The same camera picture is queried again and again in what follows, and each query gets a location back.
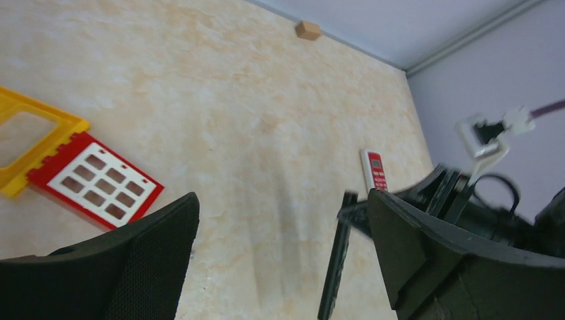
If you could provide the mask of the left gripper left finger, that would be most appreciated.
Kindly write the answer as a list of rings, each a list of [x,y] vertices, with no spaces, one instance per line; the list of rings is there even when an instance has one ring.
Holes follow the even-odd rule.
[[[187,193],[46,256],[1,261],[2,319],[174,319],[199,226]]]

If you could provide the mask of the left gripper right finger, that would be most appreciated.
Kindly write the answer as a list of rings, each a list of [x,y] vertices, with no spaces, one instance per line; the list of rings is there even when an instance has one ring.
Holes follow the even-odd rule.
[[[399,319],[563,319],[564,260],[493,242],[379,190],[368,218]]]

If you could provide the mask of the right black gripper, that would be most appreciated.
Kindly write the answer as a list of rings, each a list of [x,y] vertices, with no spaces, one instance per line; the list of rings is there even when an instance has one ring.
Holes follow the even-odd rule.
[[[553,257],[564,257],[564,191],[560,190],[530,224],[516,209],[520,192],[506,176],[487,173],[512,194],[512,205],[493,207],[481,198],[469,175],[439,164],[423,180],[394,195],[437,219],[494,242]]]

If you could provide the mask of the white red remote control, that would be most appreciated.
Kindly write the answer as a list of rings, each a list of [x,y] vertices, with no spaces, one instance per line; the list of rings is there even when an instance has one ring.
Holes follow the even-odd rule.
[[[360,158],[367,191],[371,189],[387,191],[388,185],[380,153],[362,149],[360,151]]]

